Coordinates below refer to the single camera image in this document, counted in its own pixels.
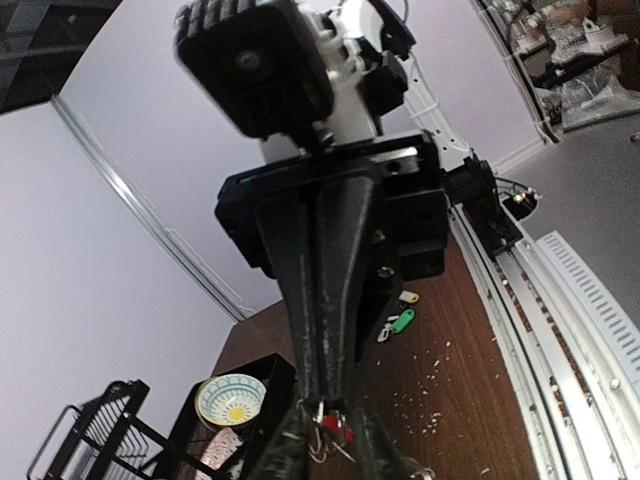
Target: wooden table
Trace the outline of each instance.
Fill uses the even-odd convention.
[[[502,356],[455,242],[443,276],[407,288],[421,296],[418,317],[361,366],[362,405],[438,480],[538,478]],[[281,304],[233,329],[216,372],[273,352],[294,361]],[[315,466],[313,479],[355,479],[353,472],[336,457]]]

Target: wall trim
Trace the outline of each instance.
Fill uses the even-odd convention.
[[[211,269],[204,268],[202,261],[194,257],[184,247],[184,244],[176,239],[176,236],[171,233],[172,231],[165,227],[144,195],[119,171],[115,161],[104,151],[98,140],[91,134],[89,128],[79,120],[68,103],[54,95],[51,99],[51,105],[85,152],[89,162],[120,197],[133,216],[169,256],[182,267],[185,273],[236,323],[255,313],[242,307],[238,303],[239,297],[235,292],[217,275],[212,276]]]
[[[531,157],[540,153],[547,147],[547,144],[541,138],[532,140],[531,142],[523,145],[515,152],[507,155],[506,157],[498,160],[492,166],[493,169],[498,172],[498,175],[504,175],[513,170],[517,166],[529,160]]]

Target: yellow key tag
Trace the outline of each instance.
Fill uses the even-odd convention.
[[[413,293],[413,292],[409,292],[408,290],[405,290],[400,295],[400,301],[403,303],[408,303],[409,305],[415,305],[420,301],[420,295],[418,295],[417,293]]]

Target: screw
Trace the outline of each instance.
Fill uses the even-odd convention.
[[[260,55],[258,55],[253,50],[245,50],[244,52],[240,52],[240,54],[236,57],[236,65],[245,72],[257,70],[261,64],[262,59],[260,58]]]
[[[378,245],[384,242],[386,239],[387,237],[384,235],[384,232],[382,230],[376,230],[375,232],[373,232],[373,239],[371,240],[371,243],[373,243],[374,245]]]
[[[391,278],[395,275],[395,271],[390,267],[382,267],[378,270],[378,276],[380,278]]]

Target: gray floor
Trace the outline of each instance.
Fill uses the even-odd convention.
[[[544,195],[525,227],[557,230],[640,326],[640,115],[568,134],[505,176]]]

